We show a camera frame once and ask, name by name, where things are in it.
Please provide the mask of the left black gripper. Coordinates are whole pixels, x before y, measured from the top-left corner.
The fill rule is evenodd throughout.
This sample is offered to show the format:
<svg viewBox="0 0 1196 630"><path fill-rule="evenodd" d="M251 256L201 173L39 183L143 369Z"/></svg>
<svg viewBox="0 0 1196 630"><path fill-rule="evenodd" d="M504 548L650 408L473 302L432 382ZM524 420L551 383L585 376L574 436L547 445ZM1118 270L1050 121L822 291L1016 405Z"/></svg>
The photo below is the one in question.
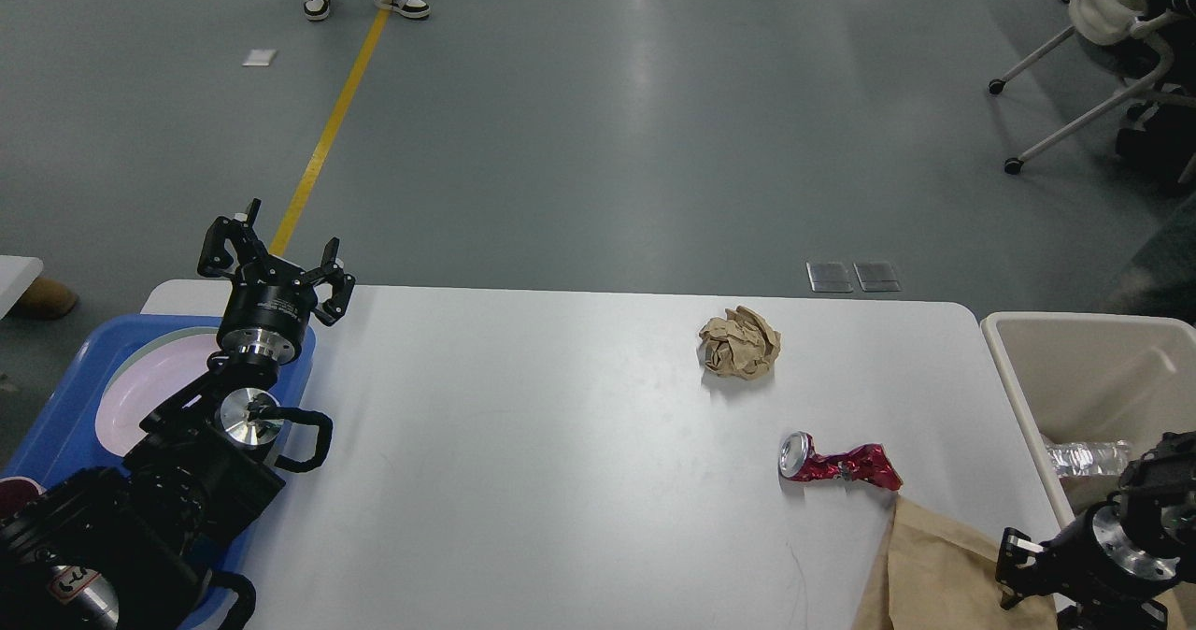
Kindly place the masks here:
<svg viewBox="0 0 1196 630"><path fill-rule="evenodd" d="M325 328L344 318L356 279L340 259L340 238L327 241L321 264L300 269L294 281L269 285L270 253L255 231L262 200L244 212L218 216L206 230L196 267L201 279L231 282L216 345L226 354L248 354L289 365L303 354L310 318Z"/></svg>

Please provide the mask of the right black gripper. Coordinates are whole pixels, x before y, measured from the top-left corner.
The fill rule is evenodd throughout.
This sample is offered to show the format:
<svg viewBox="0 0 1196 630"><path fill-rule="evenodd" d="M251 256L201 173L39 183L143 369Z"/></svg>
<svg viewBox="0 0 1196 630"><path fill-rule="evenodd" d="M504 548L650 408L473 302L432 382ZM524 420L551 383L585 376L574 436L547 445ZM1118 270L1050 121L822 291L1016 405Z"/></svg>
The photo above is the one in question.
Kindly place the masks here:
<svg viewBox="0 0 1196 630"><path fill-rule="evenodd" d="M1044 542L1005 528L995 580L1003 611L1064 592L1076 603L1058 629L1166 629L1168 608L1153 599L1183 582L1183 542L1163 509L1106 501Z"/></svg>

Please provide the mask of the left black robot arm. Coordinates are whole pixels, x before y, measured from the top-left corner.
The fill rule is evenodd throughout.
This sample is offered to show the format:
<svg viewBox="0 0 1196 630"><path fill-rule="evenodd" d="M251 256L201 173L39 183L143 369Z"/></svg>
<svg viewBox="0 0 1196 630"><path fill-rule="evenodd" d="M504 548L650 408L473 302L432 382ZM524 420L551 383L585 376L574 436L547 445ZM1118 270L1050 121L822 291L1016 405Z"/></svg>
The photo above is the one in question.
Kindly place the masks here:
<svg viewBox="0 0 1196 630"><path fill-rule="evenodd" d="M270 394L303 357L311 320L332 326L356 280L330 238L317 267L266 249L261 201L215 218L197 273L227 279L228 302L206 371L138 423L120 467L84 467L4 516L5 629L178 629L221 588L222 629L251 620L251 580L216 565L285 488L321 467L328 414Z"/></svg>

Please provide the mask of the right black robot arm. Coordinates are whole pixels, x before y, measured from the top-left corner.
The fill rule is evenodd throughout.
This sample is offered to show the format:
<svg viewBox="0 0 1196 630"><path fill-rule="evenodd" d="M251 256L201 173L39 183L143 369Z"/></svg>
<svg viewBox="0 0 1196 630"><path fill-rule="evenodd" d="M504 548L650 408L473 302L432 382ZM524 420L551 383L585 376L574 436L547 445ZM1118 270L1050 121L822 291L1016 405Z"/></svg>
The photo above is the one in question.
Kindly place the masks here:
<svg viewBox="0 0 1196 630"><path fill-rule="evenodd" d="M1050 540L1003 530L995 580L1000 608L1058 594L1060 629L1165 629L1159 597L1192 583L1192 433L1165 433L1119 475L1118 488Z"/></svg>

